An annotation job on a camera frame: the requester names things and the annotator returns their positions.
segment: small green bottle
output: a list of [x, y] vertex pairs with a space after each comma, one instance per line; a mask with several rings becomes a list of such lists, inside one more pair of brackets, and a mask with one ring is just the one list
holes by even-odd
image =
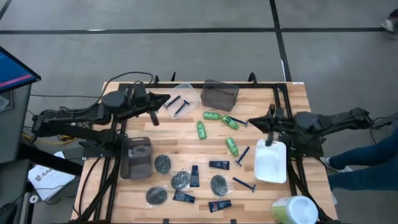
[[233, 129], [238, 129], [239, 125], [237, 124], [236, 121], [232, 120], [229, 116], [224, 115], [223, 118], [221, 119], [224, 123], [226, 123], [229, 127]]
[[203, 118], [217, 120], [221, 119], [222, 115], [214, 112], [204, 112]]
[[201, 121], [198, 121], [198, 134], [199, 134], [199, 139], [206, 139], [206, 131], [205, 131], [205, 125]]
[[235, 145], [235, 141], [233, 138], [228, 138], [225, 140], [226, 145], [228, 146], [229, 150], [231, 151], [232, 155], [238, 156], [239, 155], [239, 149]]

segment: wooden tabletop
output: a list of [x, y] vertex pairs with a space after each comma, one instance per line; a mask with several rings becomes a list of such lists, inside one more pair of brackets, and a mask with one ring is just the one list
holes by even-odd
[[[106, 92], [117, 90], [118, 82], [110, 83]], [[290, 104], [293, 114], [299, 111], [310, 111], [305, 87], [302, 83], [287, 83]], [[169, 88], [153, 88], [153, 93], [168, 93]], [[280, 94], [282, 107], [283, 97]], [[114, 201], [112, 223], [162, 223], [168, 218], [170, 223], [230, 223], [236, 219], [238, 223], [275, 223], [271, 215], [272, 202], [281, 197], [290, 196], [289, 183], [272, 184], [254, 179], [253, 163], [254, 151], [257, 140], [266, 138], [253, 125], [247, 128], [240, 126], [238, 130], [229, 128], [221, 121], [210, 121], [203, 119], [204, 111], [214, 111], [221, 114], [229, 114], [235, 118], [246, 120], [263, 116], [268, 107], [274, 102], [274, 93], [269, 88], [241, 88], [238, 101], [231, 112], [225, 112], [208, 108], [201, 103], [189, 114], [179, 119], [170, 119], [165, 109], [158, 112], [159, 126], [153, 126], [149, 115], [143, 114], [139, 118], [132, 118], [127, 122], [126, 133], [130, 138], [149, 137], [155, 159], [158, 155], [167, 154], [172, 160], [172, 171], [182, 169], [191, 170], [192, 165], [198, 165], [200, 187], [189, 188], [186, 193], [196, 197], [194, 204], [172, 200], [174, 189], [170, 186], [170, 175], [160, 175], [153, 168], [153, 176], [142, 180], [124, 180], [119, 177]], [[197, 133], [197, 121], [205, 125], [207, 139], [199, 140]], [[108, 126], [97, 126], [96, 129], [105, 129]], [[225, 139], [234, 138], [239, 147], [239, 155], [247, 146], [250, 150], [241, 162], [242, 167], [234, 164], [233, 157], [226, 147]], [[83, 181], [86, 179], [88, 170], [96, 159], [88, 159], [85, 162], [81, 182], [77, 196], [80, 195]], [[222, 170], [208, 167], [209, 161], [230, 161], [230, 170], [224, 170], [234, 185], [235, 191], [224, 196], [220, 200], [230, 199], [232, 207], [210, 213], [208, 202], [215, 201], [215, 195], [210, 189], [210, 179]], [[83, 196], [84, 210], [95, 197], [100, 184], [101, 172], [104, 159], [93, 169]], [[310, 193], [322, 209], [332, 218], [337, 218], [336, 210], [331, 199], [331, 192], [322, 164], [312, 158], [303, 161]], [[236, 177], [250, 185], [256, 184], [256, 191], [233, 181]], [[169, 203], [156, 208], [147, 208], [146, 192], [155, 186], [166, 185]], [[101, 218], [105, 218], [106, 206], [108, 204], [108, 193], [105, 195]], [[77, 208], [79, 197], [76, 197], [75, 208]]]

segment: monitor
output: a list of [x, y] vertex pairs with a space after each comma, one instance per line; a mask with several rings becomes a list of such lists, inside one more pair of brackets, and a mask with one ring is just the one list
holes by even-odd
[[0, 47], [0, 93], [41, 80], [41, 77]]

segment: concrete floor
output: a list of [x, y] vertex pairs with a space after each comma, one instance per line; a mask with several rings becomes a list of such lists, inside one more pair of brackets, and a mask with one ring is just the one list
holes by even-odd
[[[281, 0], [282, 28], [379, 27], [397, 7], [396, 0]], [[273, 27], [265, 0], [12, 0], [0, 20], [2, 30], [160, 29], [192, 27]], [[372, 118], [398, 111], [398, 42], [382, 32], [283, 33], [292, 81], [305, 82], [311, 109], [332, 114], [360, 106]], [[32, 89], [46, 95], [100, 94], [111, 77], [142, 70], [170, 80], [241, 80], [255, 72], [259, 81], [283, 81], [277, 38], [273, 32], [206, 34], [0, 35], [0, 45], [43, 78]], [[145, 77], [125, 77], [137, 80]], [[39, 113], [59, 106], [78, 108], [79, 98], [32, 97]], [[31, 125], [28, 114], [26, 124]], [[391, 133], [375, 133], [380, 140]], [[371, 144], [368, 131], [331, 135], [324, 150], [333, 156]], [[39, 145], [48, 152], [62, 148]], [[81, 151], [66, 150], [67, 157]], [[38, 203], [34, 223], [67, 222], [77, 185], [62, 190], [56, 205]], [[395, 192], [334, 191], [341, 221], [396, 223]]]

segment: white plastic container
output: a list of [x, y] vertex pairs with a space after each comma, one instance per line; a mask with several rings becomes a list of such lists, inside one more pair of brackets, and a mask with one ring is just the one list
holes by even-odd
[[286, 182], [286, 145], [274, 141], [266, 146], [265, 140], [258, 140], [253, 173], [257, 180], [280, 184]]
[[283, 224], [314, 224], [318, 220], [317, 207], [305, 196], [277, 199], [272, 204], [271, 213]]
[[[174, 102], [172, 105], [170, 105], [166, 109], [167, 114], [169, 115], [169, 117], [171, 119], [177, 119], [177, 118], [189, 113], [191, 110], [196, 108], [198, 106], [198, 104], [200, 103], [199, 94], [189, 83], [179, 84], [178, 86], [171, 89], [169, 94], [170, 94], [170, 99], [165, 103], [165, 105], [170, 103], [176, 97], [178, 97], [178, 96], [181, 97], [180, 99], [178, 99], [176, 102]], [[189, 102], [189, 105], [185, 105], [178, 114], [175, 114], [175, 112], [183, 105], [184, 100]]]

